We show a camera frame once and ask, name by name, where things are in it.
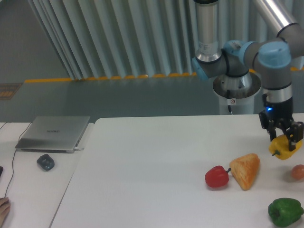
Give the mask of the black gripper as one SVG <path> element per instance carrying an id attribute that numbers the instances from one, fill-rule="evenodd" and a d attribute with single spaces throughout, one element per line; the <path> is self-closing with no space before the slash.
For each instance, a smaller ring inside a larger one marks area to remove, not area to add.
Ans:
<path id="1" fill-rule="evenodd" d="M 276 128 L 280 128 L 288 140 L 289 151 L 296 149 L 296 144 L 304 138 L 304 123 L 294 121 L 293 98 L 279 103 L 267 101 L 268 95 L 262 95 L 264 110 L 259 113 L 263 129 L 267 129 L 270 141 L 276 138 Z"/>

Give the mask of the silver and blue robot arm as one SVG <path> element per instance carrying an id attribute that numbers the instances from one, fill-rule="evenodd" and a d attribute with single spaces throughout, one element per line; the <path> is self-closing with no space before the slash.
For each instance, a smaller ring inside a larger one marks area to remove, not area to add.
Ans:
<path id="1" fill-rule="evenodd" d="M 293 119 L 293 59 L 304 55 L 304 31 L 278 0 L 256 0 L 254 5 L 276 38 L 265 42 L 230 40 L 219 46 L 219 2 L 195 1 L 199 47 L 192 66 L 203 80 L 215 77 L 213 90 L 227 104 L 254 96 L 263 89 L 261 127 L 270 139 L 282 130 L 289 151 L 303 139 L 304 124 Z"/>

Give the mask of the person's hand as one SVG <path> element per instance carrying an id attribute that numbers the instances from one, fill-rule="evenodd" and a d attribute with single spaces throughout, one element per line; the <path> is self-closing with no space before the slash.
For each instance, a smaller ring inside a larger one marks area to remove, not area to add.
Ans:
<path id="1" fill-rule="evenodd" d="M 7 217 L 9 211 L 10 211 L 10 201 L 9 198 L 1 198 L 0 199 L 0 224 L 2 225 L 5 218 Z"/>

